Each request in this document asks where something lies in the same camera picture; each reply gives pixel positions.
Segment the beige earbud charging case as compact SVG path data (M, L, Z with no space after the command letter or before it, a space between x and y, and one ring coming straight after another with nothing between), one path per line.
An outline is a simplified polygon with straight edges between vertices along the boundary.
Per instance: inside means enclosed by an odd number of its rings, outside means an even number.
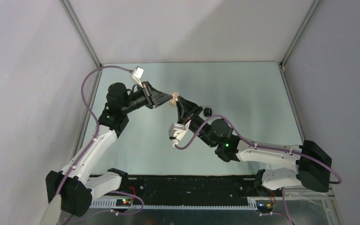
M177 92L174 92L172 94L172 99L169 101L169 105L171 107L176 107L177 102L178 102L178 97L179 97L179 94Z

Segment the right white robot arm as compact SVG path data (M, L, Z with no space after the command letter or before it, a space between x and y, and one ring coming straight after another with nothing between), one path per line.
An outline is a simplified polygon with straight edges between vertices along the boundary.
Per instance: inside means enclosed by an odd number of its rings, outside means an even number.
M172 124L169 137L173 147L186 149L199 138L223 161L260 162L276 165L278 169L260 169L254 190L266 196L272 190L303 186L326 193L332 173L331 157L315 142L304 140L301 145L274 145L258 143L240 135L234 125L222 115L213 115L211 109L176 96L169 104L178 112L177 123Z

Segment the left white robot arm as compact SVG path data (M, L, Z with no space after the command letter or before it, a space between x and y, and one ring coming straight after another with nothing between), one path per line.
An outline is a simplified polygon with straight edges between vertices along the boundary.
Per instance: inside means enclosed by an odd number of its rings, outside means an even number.
M124 195L129 191L129 182L124 179L126 172L109 169L103 175L90 177L92 169L125 130L128 114L141 108L155 109L173 96L161 92L149 82L142 82L136 91L116 82L108 87L107 102L96 120L95 133L59 172L50 171L45 179L49 210L60 214L62 211L74 216L83 216L91 203L114 191Z

